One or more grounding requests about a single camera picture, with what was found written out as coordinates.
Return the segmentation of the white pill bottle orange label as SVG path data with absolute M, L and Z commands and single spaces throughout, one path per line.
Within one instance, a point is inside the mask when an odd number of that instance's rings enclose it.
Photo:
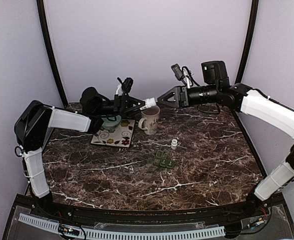
M 156 99 L 153 98 L 147 98 L 144 100 L 144 105 L 140 107 L 141 111 L 144 111 L 146 109 L 152 108 L 154 106 L 157 106 L 157 101 Z

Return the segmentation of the green weekly pill organizer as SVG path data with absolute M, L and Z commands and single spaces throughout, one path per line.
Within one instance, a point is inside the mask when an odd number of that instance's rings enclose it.
M 156 167 L 166 168 L 166 169 L 173 169 L 174 168 L 174 160 L 167 157 L 162 150 L 157 150 L 153 165 Z

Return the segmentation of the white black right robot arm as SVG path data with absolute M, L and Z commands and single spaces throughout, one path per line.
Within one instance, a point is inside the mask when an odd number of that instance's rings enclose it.
M 215 103 L 238 113 L 258 118 L 283 131 L 294 140 L 294 109 L 265 95 L 261 90 L 242 83 L 230 85 L 225 63 L 221 60 L 201 64 L 205 86 L 195 83 L 186 67 L 172 65 L 176 78 L 183 86 L 175 86 L 160 96 L 161 105 L 172 108 L 187 108 Z M 271 174 L 257 184 L 248 201 L 242 205 L 242 213 L 254 216 L 261 209 L 261 201 L 294 180 L 294 145 L 289 155 Z

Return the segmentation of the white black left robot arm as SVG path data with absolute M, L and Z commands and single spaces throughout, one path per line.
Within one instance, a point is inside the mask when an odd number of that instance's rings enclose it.
M 153 103 L 154 99 L 131 97 L 126 90 L 110 100 L 99 94 L 94 87 L 83 91 L 80 98 L 81 112 L 43 104 L 38 100 L 32 101 L 15 123 L 14 132 L 18 143 L 15 154 L 23 159 L 25 176 L 31 184 L 33 194 L 40 199 L 50 194 L 42 158 L 48 129 L 95 134 L 104 118 L 128 118 Z

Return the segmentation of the beige printed ceramic mug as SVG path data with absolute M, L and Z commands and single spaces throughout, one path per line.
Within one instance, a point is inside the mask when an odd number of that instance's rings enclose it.
M 147 135 L 154 135 L 158 131 L 158 120 L 160 116 L 160 107 L 153 106 L 141 112 L 141 119 L 138 122 L 138 128 Z

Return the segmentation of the floral square ceramic plate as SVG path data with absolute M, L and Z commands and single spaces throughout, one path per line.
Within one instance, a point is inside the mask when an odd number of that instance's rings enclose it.
M 128 148 L 132 140 L 135 122 L 134 119 L 122 118 L 114 132 L 108 132 L 101 127 L 93 135 L 90 143 L 98 146 Z

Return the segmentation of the small white pill bottle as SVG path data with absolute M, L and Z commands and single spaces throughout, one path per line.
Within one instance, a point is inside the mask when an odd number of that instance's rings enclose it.
M 171 149 L 176 150 L 178 147 L 178 139 L 172 139 L 170 147 Z

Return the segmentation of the black left frame post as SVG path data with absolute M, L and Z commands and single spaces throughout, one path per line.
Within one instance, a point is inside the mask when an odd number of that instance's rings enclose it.
M 41 30 L 42 30 L 42 35 L 43 35 L 43 40 L 49 60 L 49 64 L 51 67 L 51 71 L 54 77 L 54 81 L 59 93 L 60 100 L 62 102 L 63 107 L 68 106 L 68 100 L 67 96 L 62 84 L 62 80 L 60 77 L 60 73 L 58 70 L 58 65 L 56 63 L 56 58 L 50 38 L 50 31 L 49 31 L 49 26 L 48 26 L 48 21 L 47 21 L 47 16 L 46 16 L 46 10 L 45 10 L 45 1 L 44 0 L 36 0 L 37 3 L 37 9 L 38 9 L 38 15 L 39 15 L 39 20 L 40 20 L 40 25 L 41 25 Z

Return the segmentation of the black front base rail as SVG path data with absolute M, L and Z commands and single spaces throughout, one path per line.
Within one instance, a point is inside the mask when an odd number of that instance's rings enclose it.
M 54 209 L 62 214 L 62 223 L 76 223 L 93 226 L 97 223 L 111 223 L 124 225 L 161 225 L 205 222 L 209 224 L 230 225 L 247 218 L 239 214 L 245 202 L 238 202 L 216 207 L 203 207 L 185 210 L 169 211 L 126 211 L 97 209 L 53 203 Z

